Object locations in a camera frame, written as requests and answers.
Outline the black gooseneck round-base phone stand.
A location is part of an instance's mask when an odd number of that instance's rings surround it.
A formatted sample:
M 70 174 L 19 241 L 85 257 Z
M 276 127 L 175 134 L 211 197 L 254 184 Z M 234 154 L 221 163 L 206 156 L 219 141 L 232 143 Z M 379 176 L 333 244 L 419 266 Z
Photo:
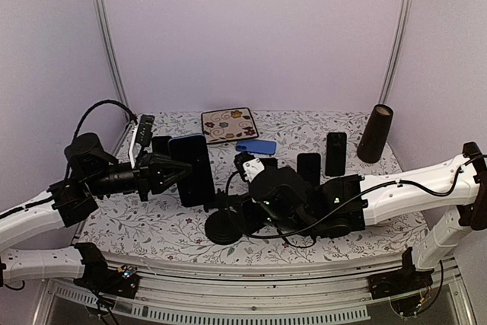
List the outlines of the black gooseneck round-base phone stand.
M 234 244 L 243 237 L 231 219 L 230 209 L 211 210 L 205 221 L 204 229 L 206 237 L 218 245 Z

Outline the black phone front edge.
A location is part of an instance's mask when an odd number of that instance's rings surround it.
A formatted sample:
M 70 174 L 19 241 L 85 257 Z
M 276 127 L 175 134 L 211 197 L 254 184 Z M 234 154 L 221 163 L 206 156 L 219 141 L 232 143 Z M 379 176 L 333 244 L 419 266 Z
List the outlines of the black phone front edge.
M 265 168 L 267 167 L 272 167 L 275 169 L 278 168 L 278 161 L 276 158 L 261 158 L 260 160 Z

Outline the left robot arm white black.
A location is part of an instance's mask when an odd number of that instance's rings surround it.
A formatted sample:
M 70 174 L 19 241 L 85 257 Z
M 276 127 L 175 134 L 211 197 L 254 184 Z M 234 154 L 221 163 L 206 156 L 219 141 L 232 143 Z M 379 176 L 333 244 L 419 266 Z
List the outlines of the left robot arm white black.
M 61 250 L 28 250 L 13 246 L 46 231 L 69 228 L 98 209 L 97 200 L 137 193 L 140 200 L 163 193 L 187 177 L 190 164 L 141 151 L 128 163 L 107 153 L 93 132 L 74 138 L 65 149 L 67 180 L 53 184 L 33 199 L 1 213 L 1 284 L 25 279 L 71 278 L 93 293 L 135 291 L 138 276 L 129 266 L 110 269 L 92 243 Z

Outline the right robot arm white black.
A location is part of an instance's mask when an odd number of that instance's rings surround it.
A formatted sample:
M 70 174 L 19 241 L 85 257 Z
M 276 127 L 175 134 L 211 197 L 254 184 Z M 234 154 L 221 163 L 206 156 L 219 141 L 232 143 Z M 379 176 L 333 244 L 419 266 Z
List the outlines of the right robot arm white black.
M 214 244 L 260 238 L 266 226 L 275 237 L 344 237 L 399 215 L 444 208 L 442 218 L 405 252 L 406 265 L 394 273 L 401 292 L 421 282 L 423 272 L 468 234 L 486 227 L 486 156 L 469 142 L 461 154 L 429 167 L 393 175 L 348 175 L 321 185 L 307 182 L 289 166 L 274 167 L 242 152 L 234 159 L 245 194 L 216 193 L 205 234 Z

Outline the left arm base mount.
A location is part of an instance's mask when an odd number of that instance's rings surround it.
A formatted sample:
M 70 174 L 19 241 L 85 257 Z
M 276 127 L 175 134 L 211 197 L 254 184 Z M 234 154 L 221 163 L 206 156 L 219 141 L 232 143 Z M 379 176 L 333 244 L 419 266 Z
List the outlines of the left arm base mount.
M 101 251 L 92 243 L 80 243 L 75 249 L 81 254 L 82 277 L 73 283 L 92 292 L 134 299 L 140 276 L 134 267 L 124 265 L 110 269 Z

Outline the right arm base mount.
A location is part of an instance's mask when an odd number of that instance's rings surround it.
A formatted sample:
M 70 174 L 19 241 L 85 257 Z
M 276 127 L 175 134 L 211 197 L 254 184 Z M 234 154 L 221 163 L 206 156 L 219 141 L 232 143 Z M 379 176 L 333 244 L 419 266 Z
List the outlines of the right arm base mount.
M 396 314 L 401 317 L 414 317 L 423 308 L 431 290 L 433 272 L 433 269 L 417 270 L 412 260 L 412 248 L 408 247 L 402 254 L 400 268 L 367 277 L 368 291 L 374 300 L 416 291 L 412 297 L 390 302 Z

